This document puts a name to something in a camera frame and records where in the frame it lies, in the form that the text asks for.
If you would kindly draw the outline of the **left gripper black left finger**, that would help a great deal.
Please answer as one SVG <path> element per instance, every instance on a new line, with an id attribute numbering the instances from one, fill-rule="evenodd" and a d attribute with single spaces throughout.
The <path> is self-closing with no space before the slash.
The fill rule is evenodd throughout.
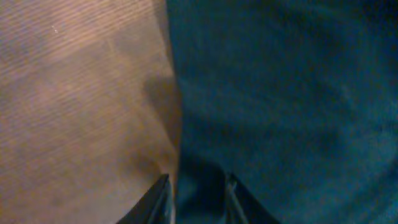
<path id="1" fill-rule="evenodd" d="M 169 175 L 162 174 L 116 224 L 171 224 L 172 209 Z"/>

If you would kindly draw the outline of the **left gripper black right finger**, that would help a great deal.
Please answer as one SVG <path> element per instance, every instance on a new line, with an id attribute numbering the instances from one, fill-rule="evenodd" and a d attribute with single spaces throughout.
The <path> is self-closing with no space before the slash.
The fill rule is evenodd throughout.
<path id="1" fill-rule="evenodd" d="M 226 224 L 280 224 L 232 173 L 225 182 Z"/>

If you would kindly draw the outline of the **black t-shirt with white logo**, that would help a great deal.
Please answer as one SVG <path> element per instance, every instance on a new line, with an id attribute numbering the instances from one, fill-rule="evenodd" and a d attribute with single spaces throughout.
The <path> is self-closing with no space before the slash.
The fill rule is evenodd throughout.
<path id="1" fill-rule="evenodd" d="M 397 222 L 397 2 L 168 0 L 178 223 L 231 172 L 281 223 Z"/>

